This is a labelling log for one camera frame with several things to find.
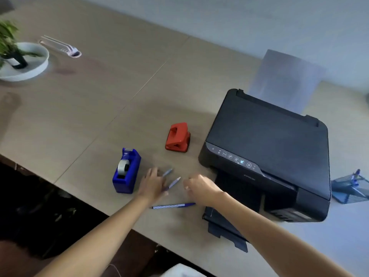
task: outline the white label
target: white label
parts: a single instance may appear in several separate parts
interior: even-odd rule
[[[14,58],[5,59],[5,61],[12,66],[20,65],[20,63]]]
[[[308,216],[307,216],[307,215],[305,215],[305,214],[300,213],[299,211],[293,211],[292,213],[295,213],[296,215],[298,215],[298,216],[300,216],[300,217],[302,217],[302,218],[304,218],[304,219],[311,220],[311,218],[310,218],[310,217],[308,217]]]

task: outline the person's right arm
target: person's right arm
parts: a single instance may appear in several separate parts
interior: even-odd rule
[[[194,175],[183,184],[197,204],[215,208],[230,221],[279,276],[353,276],[306,242],[221,191],[209,178]]]

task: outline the dark floor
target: dark floor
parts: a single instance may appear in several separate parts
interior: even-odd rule
[[[105,214],[0,156],[0,277],[31,277]],[[209,273],[134,230],[104,277],[146,277],[182,263]]]

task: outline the printer control panel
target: printer control panel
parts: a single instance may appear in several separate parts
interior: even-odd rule
[[[209,151],[211,151],[212,153],[214,154],[217,154],[219,156],[221,156],[222,158],[226,158],[228,159],[229,161],[232,161],[234,162],[235,164],[238,164],[238,165],[241,165],[253,172],[256,172],[258,174],[261,174],[264,176],[264,174],[261,172],[259,166],[257,166],[255,163],[243,158],[243,157],[240,157],[239,155],[236,155],[236,154],[233,154],[231,152],[228,152],[222,148],[219,148],[213,144],[210,144],[208,142],[206,142],[206,147]]]

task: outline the scanner lid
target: scanner lid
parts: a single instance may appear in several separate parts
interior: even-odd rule
[[[252,161],[262,172],[331,198],[328,130],[316,118],[231,89],[206,142]]]

